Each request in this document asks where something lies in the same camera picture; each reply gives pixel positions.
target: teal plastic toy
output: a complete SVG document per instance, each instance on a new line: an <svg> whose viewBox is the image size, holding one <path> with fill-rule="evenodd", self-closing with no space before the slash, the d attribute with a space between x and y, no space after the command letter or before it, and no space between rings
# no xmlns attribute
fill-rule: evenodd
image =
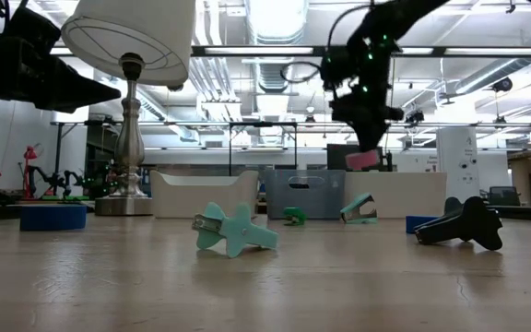
<svg viewBox="0 0 531 332"><path fill-rule="evenodd" d="M208 249L226 239L229 258L238 256L246 244L277 247L277 233L252 224L251 209L245 203L237 206L234 217L227 217L218 204L210 202L204 214L194 216L192 229L198 231L196 245L200 249Z"/></svg>
<svg viewBox="0 0 531 332"><path fill-rule="evenodd" d="M374 198L370 193L356 197L353 202L341 209L341 219L347 224L377 223L378 214L376 209L367 214L360 213L360 208L369 202L374 202Z"/></svg>

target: lamp base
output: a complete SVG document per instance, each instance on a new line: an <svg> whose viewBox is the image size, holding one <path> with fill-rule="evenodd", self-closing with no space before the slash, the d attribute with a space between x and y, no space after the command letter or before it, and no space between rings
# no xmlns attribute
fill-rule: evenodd
<svg viewBox="0 0 531 332"><path fill-rule="evenodd" d="M96 216L152 216L152 198L108 196L96 199Z"/></svg>

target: blue object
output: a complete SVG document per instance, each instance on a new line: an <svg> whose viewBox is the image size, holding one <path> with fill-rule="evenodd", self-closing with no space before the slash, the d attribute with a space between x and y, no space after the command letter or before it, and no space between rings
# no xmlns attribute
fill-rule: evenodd
<svg viewBox="0 0 531 332"><path fill-rule="evenodd" d="M35 205L22 207L21 231L67 231L85 228L88 208L82 205Z"/></svg>
<svg viewBox="0 0 531 332"><path fill-rule="evenodd" d="M405 223L407 227L407 234L415 234L415 228L419 225L423 225L426 222L430 222L438 219L439 217L427 217L427 216L407 216Z"/></svg>

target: wooden table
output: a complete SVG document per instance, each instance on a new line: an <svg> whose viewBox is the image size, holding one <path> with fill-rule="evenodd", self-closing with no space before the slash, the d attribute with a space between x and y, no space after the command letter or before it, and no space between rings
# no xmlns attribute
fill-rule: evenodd
<svg viewBox="0 0 531 332"><path fill-rule="evenodd" d="M0 331L531 331L531 222L500 252L421 246L401 220L282 222L277 251L228 259L190 220L0 221Z"/></svg>

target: lamp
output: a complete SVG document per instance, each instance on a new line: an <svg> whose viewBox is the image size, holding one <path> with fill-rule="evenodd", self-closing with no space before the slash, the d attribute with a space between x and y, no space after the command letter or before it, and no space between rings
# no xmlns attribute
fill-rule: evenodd
<svg viewBox="0 0 531 332"><path fill-rule="evenodd" d="M195 22L190 0L85 0L62 27L66 47L81 60L127 80L124 123L114 158L120 166L114 194L96 200L102 216L150 215L151 199L139 188L145 158L138 125L136 84L177 87L188 78Z"/></svg>

